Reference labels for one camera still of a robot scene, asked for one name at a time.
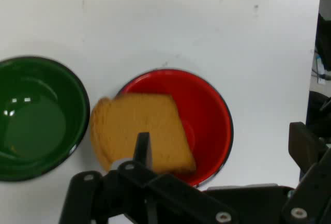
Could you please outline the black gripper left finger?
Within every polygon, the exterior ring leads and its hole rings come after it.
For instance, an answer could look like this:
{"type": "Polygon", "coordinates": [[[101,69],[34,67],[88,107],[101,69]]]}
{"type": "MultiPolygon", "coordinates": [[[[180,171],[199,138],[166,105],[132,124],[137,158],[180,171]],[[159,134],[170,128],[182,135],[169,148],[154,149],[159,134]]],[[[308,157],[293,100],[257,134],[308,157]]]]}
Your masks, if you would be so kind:
{"type": "Polygon", "coordinates": [[[76,174],[59,223],[107,223],[124,214],[134,223],[237,223],[235,210],[170,174],[151,170],[148,132],[138,134],[132,160],[106,175],[76,174]]]}

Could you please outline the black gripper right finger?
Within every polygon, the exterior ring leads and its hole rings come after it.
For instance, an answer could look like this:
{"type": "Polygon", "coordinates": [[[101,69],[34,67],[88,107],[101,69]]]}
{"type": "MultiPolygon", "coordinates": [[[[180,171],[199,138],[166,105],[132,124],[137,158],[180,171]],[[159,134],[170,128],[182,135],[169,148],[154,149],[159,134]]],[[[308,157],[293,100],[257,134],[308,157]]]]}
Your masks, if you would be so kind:
{"type": "Polygon", "coordinates": [[[289,153],[304,176],[282,209],[285,223],[330,223],[330,147],[302,122],[290,123],[289,153]]]}

